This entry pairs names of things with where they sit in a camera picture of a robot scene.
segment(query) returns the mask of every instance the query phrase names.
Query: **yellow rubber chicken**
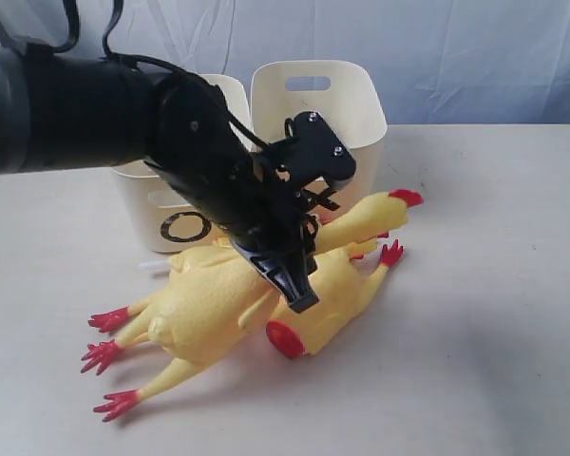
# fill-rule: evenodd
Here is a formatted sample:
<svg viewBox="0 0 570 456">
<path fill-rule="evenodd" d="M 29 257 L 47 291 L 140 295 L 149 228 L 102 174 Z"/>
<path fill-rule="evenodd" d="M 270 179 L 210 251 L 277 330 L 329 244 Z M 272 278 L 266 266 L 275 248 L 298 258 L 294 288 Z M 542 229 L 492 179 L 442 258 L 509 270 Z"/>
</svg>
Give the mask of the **yellow rubber chicken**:
<svg viewBox="0 0 570 456">
<path fill-rule="evenodd" d="M 320 255 L 327 252 L 325 258 L 340 255 L 347 261 L 349 257 L 371 252 L 377 246 L 376 238 L 407 223 L 408 208 L 420 203 L 422 197 L 409 190 L 361 199 L 347 214 L 319 228 L 315 239 L 317 262 L 327 264 Z M 341 252 L 330 252 L 334 249 Z M 286 316 L 281 312 L 273 314 L 280 298 L 277 289 L 222 242 L 188 249 L 172 256 L 170 264 L 172 270 L 166 287 L 132 306 L 92 315 L 88 322 L 105 333 L 135 316 L 115 339 L 87 346 L 88 353 L 83 356 L 87 363 L 82 372 L 99 366 L 97 374 L 100 374 L 123 350 L 148 341 L 161 345 L 174 357 L 170 365 L 144 387 L 107 394 L 104 399 L 109 402 L 94 409 L 106 413 L 105 422 L 217 363 L 247 334 L 265 326 L 271 315 L 272 326 Z M 352 266 L 339 271 L 351 277 L 358 274 Z M 300 342 L 306 344 L 305 352 L 312 352 L 309 351 L 312 342 L 305 338 L 307 334 L 300 330 L 301 326 L 297 326 L 299 322 L 285 320 L 297 328 L 298 336 L 303 334 Z M 270 336 L 274 342 L 275 335 Z"/>
</svg>

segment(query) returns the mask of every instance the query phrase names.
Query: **black cylinder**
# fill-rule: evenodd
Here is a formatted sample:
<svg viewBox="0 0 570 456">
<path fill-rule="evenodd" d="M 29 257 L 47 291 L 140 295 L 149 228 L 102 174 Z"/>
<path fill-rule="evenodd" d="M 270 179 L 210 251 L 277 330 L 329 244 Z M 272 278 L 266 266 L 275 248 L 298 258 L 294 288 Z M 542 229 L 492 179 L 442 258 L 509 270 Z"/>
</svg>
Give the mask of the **black cylinder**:
<svg viewBox="0 0 570 456">
<path fill-rule="evenodd" d="M 0 174 L 142 159 L 152 90 L 126 66 L 0 50 Z"/>
</svg>

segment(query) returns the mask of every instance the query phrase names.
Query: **red comb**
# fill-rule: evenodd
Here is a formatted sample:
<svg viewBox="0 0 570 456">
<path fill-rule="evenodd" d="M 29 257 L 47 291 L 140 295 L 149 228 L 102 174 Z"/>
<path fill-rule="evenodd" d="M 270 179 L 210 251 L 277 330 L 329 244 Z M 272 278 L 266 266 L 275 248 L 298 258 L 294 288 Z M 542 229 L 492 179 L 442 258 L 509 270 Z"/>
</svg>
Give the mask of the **red comb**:
<svg viewBox="0 0 570 456">
<path fill-rule="evenodd" d="M 425 202 L 418 192 L 412 192 L 411 190 L 406 190 L 405 188 L 399 188 L 393 192 L 389 193 L 390 197 L 398 198 L 406 202 L 408 207 L 414 207 Z"/>
</svg>

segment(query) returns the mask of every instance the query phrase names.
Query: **basket handle hole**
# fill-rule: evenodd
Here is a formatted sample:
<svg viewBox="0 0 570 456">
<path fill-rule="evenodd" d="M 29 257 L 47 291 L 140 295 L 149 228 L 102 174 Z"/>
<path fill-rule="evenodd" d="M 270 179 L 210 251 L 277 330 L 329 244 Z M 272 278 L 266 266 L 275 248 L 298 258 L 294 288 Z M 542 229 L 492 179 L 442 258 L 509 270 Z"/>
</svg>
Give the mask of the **basket handle hole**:
<svg viewBox="0 0 570 456">
<path fill-rule="evenodd" d="M 290 92 L 328 90 L 332 80 L 327 76 L 294 76 L 285 82 Z"/>
</svg>

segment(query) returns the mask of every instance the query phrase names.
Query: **white table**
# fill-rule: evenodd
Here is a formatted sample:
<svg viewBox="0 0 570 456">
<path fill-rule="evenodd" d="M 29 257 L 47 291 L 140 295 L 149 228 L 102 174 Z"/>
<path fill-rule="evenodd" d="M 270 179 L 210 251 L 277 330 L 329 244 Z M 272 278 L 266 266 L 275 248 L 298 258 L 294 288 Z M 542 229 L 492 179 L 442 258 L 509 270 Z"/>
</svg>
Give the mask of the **white table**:
<svg viewBox="0 0 570 456">
<path fill-rule="evenodd" d="M 570 456 L 570 126 L 393 126 L 408 255 L 314 359 L 259 334 L 104 424 L 168 361 L 78 373 L 91 313 L 165 282 L 107 170 L 0 177 L 0 455 Z"/>
</svg>

